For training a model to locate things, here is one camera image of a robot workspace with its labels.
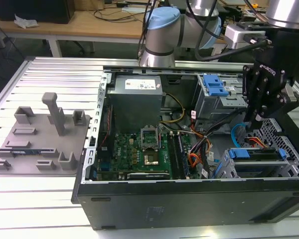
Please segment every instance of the motherboard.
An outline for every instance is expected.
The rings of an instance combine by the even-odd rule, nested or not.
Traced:
[[[152,129],[116,133],[111,159],[98,159],[96,180],[198,178],[187,161],[190,136]]]

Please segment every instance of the gray peg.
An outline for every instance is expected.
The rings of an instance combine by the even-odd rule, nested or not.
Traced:
[[[56,93],[45,92],[42,97],[42,102],[48,106],[56,131],[58,131],[59,136],[62,136],[64,134],[64,122],[60,116],[58,105],[56,104],[57,98]]]

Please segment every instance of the white label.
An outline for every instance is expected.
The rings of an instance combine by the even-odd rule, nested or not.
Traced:
[[[12,153],[22,153],[22,154],[25,154],[24,151],[12,151]]]
[[[155,90],[155,80],[127,79],[125,80],[126,90]]]
[[[205,178],[208,178],[208,173],[205,169],[202,169],[201,170],[201,174],[205,177]]]
[[[235,87],[232,87],[232,86],[226,86],[225,89],[227,91],[235,91]]]
[[[214,161],[214,152],[209,152],[208,153],[207,160]]]

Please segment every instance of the wooden desk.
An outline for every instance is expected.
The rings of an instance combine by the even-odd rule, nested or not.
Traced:
[[[114,19],[129,16],[128,12],[118,12],[121,8],[109,8],[102,11],[103,18]],[[136,15],[138,20],[125,23],[108,22],[97,19],[93,11],[76,11],[68,24],[39,22],[38,27],[23,29],[13,21],[0,21],[0,27],[9,37],[45,39],[49,42],[52,55],[62,57],[58,40],[75,40],[92,42],[138,43],[142,33],[143,14]]]

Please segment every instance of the floor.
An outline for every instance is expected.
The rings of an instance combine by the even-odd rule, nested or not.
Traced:
[[[17,68],[22,63],[22,57],[12,46],[8,39],[4,39],[6,47],[0,49],[0,92],[6,83],[13,76]],[[12,39],[17,48],[24,56],[51,56],[49,45],[44,44],[42,40],[37,39]],[[60,47],[63,57],[89,57],[89,58],[118,58],[118,59],[136,59],[137,45],[126,43],[95,43],[95,52],[90,53],[88,42],[80,42],[86,50],[85,55],[80,55],[80,48],[72,41],[60,41]],[[210,55],[211,50],[203,50],[202,55]],[[175,51],[176,60],[194,61],[193,51],[186,52],[184,56],[180,51]],[[228,62],[252,62],[251,54],[242,54],[230,59],[223,59]]]

